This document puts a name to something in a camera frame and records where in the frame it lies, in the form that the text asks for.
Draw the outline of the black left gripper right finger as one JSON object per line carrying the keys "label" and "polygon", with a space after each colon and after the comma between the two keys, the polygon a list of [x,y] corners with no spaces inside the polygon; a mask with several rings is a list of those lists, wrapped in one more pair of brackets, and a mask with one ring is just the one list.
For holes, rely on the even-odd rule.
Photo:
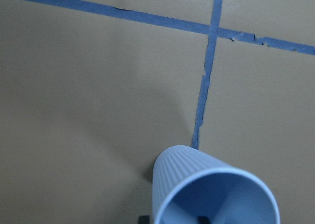
{"label": "black left gripper right finger", "polygon": [[198,216],[197,220],[198,224],[208,224],[208,217],[206,216]]}

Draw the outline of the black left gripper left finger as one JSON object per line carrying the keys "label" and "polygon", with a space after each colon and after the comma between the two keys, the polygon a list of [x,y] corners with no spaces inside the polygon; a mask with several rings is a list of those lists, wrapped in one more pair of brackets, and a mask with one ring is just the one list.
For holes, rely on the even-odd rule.
{"label": "black left gripper left finger", "polygon": [[149,215],[141,215],[138,217],[138,224],[150,224]]}

